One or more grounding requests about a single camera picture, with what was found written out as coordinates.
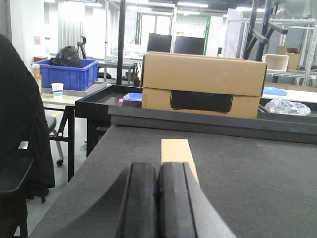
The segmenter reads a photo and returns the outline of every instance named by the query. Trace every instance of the red object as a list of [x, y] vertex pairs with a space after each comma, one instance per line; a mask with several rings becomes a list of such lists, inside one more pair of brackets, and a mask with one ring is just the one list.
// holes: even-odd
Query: red object
[[37, 62], [37, 61], [41, 61], [41, 60], [46, 60], [47, 57], [43, 57], [43, 56], [34, 56], [33, 57], [33, 62]]

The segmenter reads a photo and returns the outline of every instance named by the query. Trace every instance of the small cardboard box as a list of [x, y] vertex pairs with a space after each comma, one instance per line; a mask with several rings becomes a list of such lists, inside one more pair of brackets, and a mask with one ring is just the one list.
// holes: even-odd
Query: small cardboard box
[[265, 54], [262, 61], [267, 63], [267, 69], [285, 72], [288, 66], [287, 55]]
[[300, 55], [298, 48], [278, 46], [276, 49], [276, 53], [279, 55], [288, 55], [288, 69], [297, 69]]
[[142, 108], [257, 117], [266, 63], [150, 52], [143, 65]]

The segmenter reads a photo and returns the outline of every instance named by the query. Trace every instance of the blue plastic crate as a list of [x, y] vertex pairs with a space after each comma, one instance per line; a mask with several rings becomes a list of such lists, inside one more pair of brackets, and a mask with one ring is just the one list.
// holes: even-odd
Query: blue plastic crate
[[52, 83], [63, 83], [64, 89], [85, 91], [98, 79], [98, 61], [82, 59], [83, 68], [50, 65], [50, 60], [38, 61], [44, 88]]

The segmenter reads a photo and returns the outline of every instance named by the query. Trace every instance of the chair armrest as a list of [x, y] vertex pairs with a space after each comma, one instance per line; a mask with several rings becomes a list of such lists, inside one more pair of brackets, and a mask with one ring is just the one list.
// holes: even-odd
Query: chair armrest
[[31, 170], [33, 159], [16, 158], [0, 171], [0, 196], [16, 193], [25, 183]]

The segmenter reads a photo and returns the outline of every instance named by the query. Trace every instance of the blue container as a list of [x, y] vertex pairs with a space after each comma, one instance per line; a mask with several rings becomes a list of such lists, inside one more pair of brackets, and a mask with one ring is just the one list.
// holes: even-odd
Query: blue container
[[278, 96], [287, 95], [286, 91], [279, 88], [275, 88], [275, 87], [264, 87], [263, 93], [269, 94], [269, 95], [278, 95]]
[[51, 88], [52, 83], [63, 83], [64, 89], [85, 91], [98, 79], [98, 61], [82, 59], [83, 68], [50, 65], [50, 60], [36, 62], [40, 65], [42, 85]]
[[142, 101], [142, 93], [128, 93], [124, 95], [123, 99], [129, 100], [129, 101]]

